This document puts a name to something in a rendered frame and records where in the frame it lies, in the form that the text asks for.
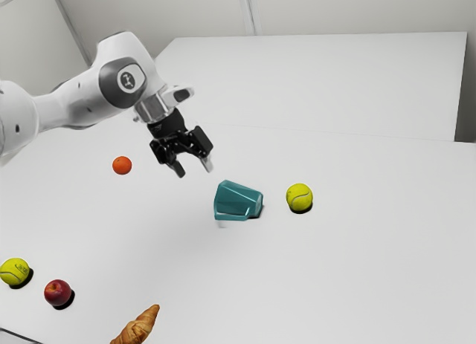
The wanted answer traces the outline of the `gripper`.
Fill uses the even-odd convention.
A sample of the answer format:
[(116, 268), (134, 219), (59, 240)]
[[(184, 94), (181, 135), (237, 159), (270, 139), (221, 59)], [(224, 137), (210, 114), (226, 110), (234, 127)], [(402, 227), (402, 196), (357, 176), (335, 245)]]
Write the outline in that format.
[(178, 109), (169, 116), (155, 123), (149, 123), (147, 128), (152, 135), (150, 148), (160, 164), (170, 165), (179, 178), (186, 174), (177, 155), (188, 153), (200, 160), (206, 172), (213, 171), (210, 152), (213, 149), (208, 136), (200, 126), (188, 130), (184, 118)]

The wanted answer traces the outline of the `teal faceted mug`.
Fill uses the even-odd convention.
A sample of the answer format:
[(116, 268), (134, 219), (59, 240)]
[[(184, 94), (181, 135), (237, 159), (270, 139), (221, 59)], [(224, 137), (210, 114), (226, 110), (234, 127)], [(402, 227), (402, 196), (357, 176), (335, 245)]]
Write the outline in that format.
[(263, 194), (232, 181), (222, 181), (213, 201), (214, 218), (220, 221), (246, 221), (259, 218), (263, 210)]

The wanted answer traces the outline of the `orange fruit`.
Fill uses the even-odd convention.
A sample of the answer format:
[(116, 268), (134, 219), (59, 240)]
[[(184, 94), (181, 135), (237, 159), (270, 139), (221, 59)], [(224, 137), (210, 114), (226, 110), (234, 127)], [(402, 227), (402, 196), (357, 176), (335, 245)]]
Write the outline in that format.
[(118, 156), (112, 161), (112, 169), (118, 175), (126, 175), (132, 170), (132, 162), (126, 156)]

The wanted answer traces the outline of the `yellow tennis ball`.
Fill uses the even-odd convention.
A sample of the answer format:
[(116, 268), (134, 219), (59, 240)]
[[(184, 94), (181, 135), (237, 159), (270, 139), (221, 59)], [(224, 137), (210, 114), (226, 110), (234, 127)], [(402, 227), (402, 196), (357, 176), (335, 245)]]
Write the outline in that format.
[(10, 258), (0, 265), (0, 280), (7, 285), (21, 285), (30, 275), (30, 266), (21, 258)]
[(286, 191), (286, 203), (295, 212), (308, 210), (313, 203), (312, 190), (306, 184), (293, 184)]

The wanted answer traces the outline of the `golden croissant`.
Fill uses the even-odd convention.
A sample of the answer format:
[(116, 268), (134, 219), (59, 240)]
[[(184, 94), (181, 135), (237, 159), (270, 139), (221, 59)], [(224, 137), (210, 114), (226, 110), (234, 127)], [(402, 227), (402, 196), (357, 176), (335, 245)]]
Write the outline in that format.
[(136, 319), (128, 322), (109, 344), (142, 344), (152, 332), (159, 311), (160, 305), (150, 306)]

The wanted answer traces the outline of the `red apple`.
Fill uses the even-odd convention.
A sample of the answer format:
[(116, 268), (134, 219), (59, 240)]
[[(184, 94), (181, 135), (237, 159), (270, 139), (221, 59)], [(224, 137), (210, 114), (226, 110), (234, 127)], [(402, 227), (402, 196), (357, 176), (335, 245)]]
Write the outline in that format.
[(68, 303), (72, 293), (71, 286), (61, 279), (51, 280), (43, 291), (46, 302), (54, 307), (63, 306)]

